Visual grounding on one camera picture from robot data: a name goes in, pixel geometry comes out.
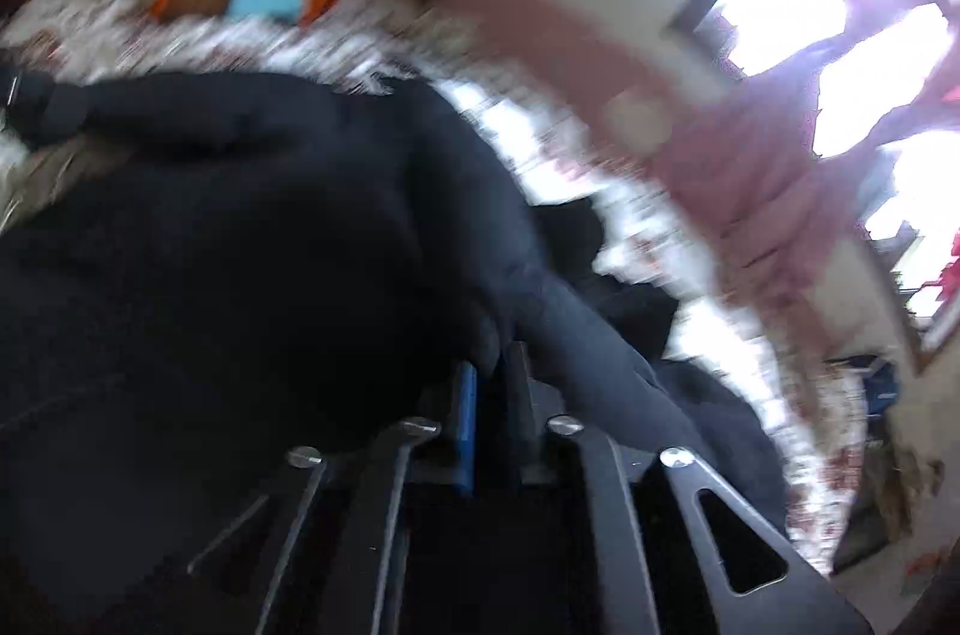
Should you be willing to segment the large black padded jacket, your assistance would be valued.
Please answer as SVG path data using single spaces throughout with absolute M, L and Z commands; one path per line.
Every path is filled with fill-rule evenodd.
M 290 448 L 439 419 L 512 342 L 574 414 L 693 448 L 784 525 L 760 420 L 662 362 L 665 298 L 596 274 L 592 204 L 527 203 L 423 80 L 5 68 L 2 105 L 29 146 L 128 151 L 2 238 L 5 630 L 82 630 Z

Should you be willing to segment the pink curtain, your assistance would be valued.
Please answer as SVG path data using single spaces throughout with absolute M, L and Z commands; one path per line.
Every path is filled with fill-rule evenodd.
M 709 243 L 727 290 L 817 357 L 843 339 L 814 290 L 859 225 L 880 147 L 926 119 L 958 126 L 958 98 L 915 97 L 848 151 L 817 155 L 820 78 L 853 46 L 848 34 L 734 79 L 670 32 L 686 0 L 438 1 L 551 87 L 597 146 L 638 160 Z

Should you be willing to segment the dark blue backpack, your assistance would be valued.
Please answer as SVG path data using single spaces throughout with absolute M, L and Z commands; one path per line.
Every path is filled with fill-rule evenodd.
M 851 359 L 851 365 L 861 375 L 869 417 L 884 414 L 898 401 L 900 383 L 896 378 L 896 367 L 892 360 L 885 359 L 882 355 L 856 355 Z

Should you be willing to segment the floral white red bedspread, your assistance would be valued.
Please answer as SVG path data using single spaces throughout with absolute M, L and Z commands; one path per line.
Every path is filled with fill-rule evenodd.
M 852 373 L 805 365 L 727 297 L 718 266 L 667 193 L 599 149 L 556 95 L 482 52 L 468 22 L 410 0 L 343 0 L 313 24 L 265 17 L 153 19 L 149 0 L 29 0 L 3 20 L 2 45 L 70 82 L 151 71 L 278 71 L 347 92 L 382 92 L 420 74 L 498 152 L 530 203 L 590 197 L 605 240 L 594 269 L 652 282 L 679 300 L 670 357 L 713 373 L 747 401 L 788 481 L 788 532 L 832 570 L 861 481 L 866 401 Z

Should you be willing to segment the brown framed window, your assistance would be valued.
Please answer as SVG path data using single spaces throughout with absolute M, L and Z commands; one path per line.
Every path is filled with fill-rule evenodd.
M 958 98 L 958 0 L 686 0 L 670 32 L 734 79 L 805 45 L 853 37 L 820 78 L 820 157 L 848 151 L 887 110 Z M 859 224 L 918 370 L 958 339 L 958 126 L 926 119 L 878 151 Z

